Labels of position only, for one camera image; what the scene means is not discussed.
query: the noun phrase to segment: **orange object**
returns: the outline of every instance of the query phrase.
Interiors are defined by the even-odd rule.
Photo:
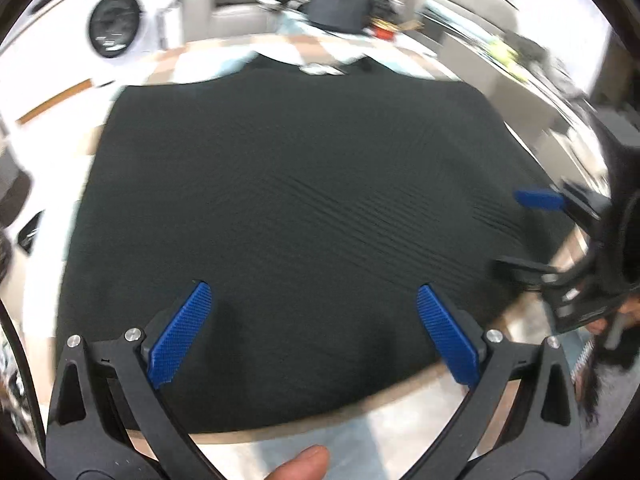
[[[379,40],[391,41],[398,31],[398,26],[376,18],[371,20],[371,29]]]

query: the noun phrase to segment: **table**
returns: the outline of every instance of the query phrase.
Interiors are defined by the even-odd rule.
[[[95,127],[79,139],[76,155],[67,165],[56,195],[47,207],[33,253],[28,262],[24,295],[24,332],[34,381],[42,403],[48,402],[53,378],[53,336],[58,290],[65,266],[66,246],[73,231],[76,205],[82,196],[95,147],[111,103],[126,84],[170,84],[207,80],[238,70],[258,52],[292,64],[315,66],[349,62],[370,56],[396,72],[424,78],[456,78],[421,45],[412,50],[371,38],[344,38],[321,34],[260,35],[229,40],[204,40],[158,52],[131,67],[121,79],[104,88],[90,88],[66,104],[77,108],[84,99],[91,108]],[[53,108],[38,120],[52,114]],[[539,342],[548,333],[541,306],[526,315],[535,318],[520,330],[518,340]],[[516,316],[517,322],[522,316]],[[533,333],[529,326],[536,326]],[[507,318],[495,328],[509,332]],[[443,365],[435,365],[337,413],[302,420],[276,428],[227,434],[194,435],[220,471],[230,480],[258,479],[284,460],[311,444],[325,444],[332,451],[327,478],[399,478],[436,439],[462,402],[465,391]],[[138,449],[149,452],[139,435]]]
[[[517,81],[479,49],[459,38],[444,35],[438,60],[481,91],[530,148],[543,132],[562,120],[558,107],[534,85]]]

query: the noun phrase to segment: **clothes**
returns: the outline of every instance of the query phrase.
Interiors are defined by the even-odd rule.
[[[520,65],[531,71],[554,94],[568,101],[586,97],[572,81],[562,60],[549,50],[515,32],[506,32],[504,42],[517,51]]]
[[[492,258],[548,261],[571,229],[515,189],[542,168],[484,96],[364,58],[308,75],[129,87],[104,127],[62,283],[58,351],[144,326],[192,278],[216,306],[161,391],[192,433],[325,413],[436,361],[434,283],[483,326],[515,298]]]
[[[428,16],[436,17],[436,19],[446,23],[464,36],[472,38],[481,44],[490,43],[494,39],[494,35],[488,33],[484,28],[480,27],[480,25],[468,20],[464,16],[460,16],[458,13],[449,9],[449,7],[445,7],[443,4],[439,4],[433,0],[427,0],[422,6],[421,12]]]
[[[576,330],[571,330],[571,332],[557,334],[556,337],[562,345],[569,370],[574,374],[574,372],[578,371],[577,368],[584,365],[583,361],[588,357],[589,350],[587,346],[590,344],[589,341],[592,340],[591,334],[585,327],[580,327]]]

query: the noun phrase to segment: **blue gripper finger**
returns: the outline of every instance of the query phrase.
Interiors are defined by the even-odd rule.
[[[473,388],[480,380],[480,359],[473,343],[429,285],[418,289],[418,315],[440,356],[459,384]]]
[[[513,196],[524,207],[546,209],[548,211],[562,211],[564,208],[564,197],[552,189],[521,190],[514,192]]]
[[[146,375],[156,390],[174,378],[211,311],[211,302],[210,286],[200,282],[151,348]]]

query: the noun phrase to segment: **black hair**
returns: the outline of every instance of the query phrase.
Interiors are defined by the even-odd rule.
[[[606,335],[597,335],[593,340],[593,352],[584,369],[583,394],[580,408],[589,425],[598,423],[596,407],[600,400],[600,378],[596,368],[599,365],[618,366],[625,372],[631,370],[640,351],[640,326],[634,326],[622,333],[620,344],[615,350],[604,348]]]

